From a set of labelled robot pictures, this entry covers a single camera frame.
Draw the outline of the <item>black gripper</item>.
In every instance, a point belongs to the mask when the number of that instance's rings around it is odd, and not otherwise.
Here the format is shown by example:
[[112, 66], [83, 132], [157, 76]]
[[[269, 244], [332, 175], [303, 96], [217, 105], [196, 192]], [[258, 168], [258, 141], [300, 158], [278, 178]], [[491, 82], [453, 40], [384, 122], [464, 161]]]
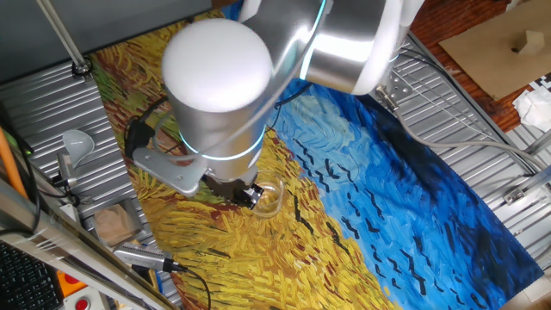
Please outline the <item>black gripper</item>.
[[211, 189], [214, 195], [221, 196], [237, 206], [253, 209], [263, 195], [264, 189], [255, 183], [246, 183], [238, 178], [230, 182], [221, 182], [205, 174], [201, 180]]

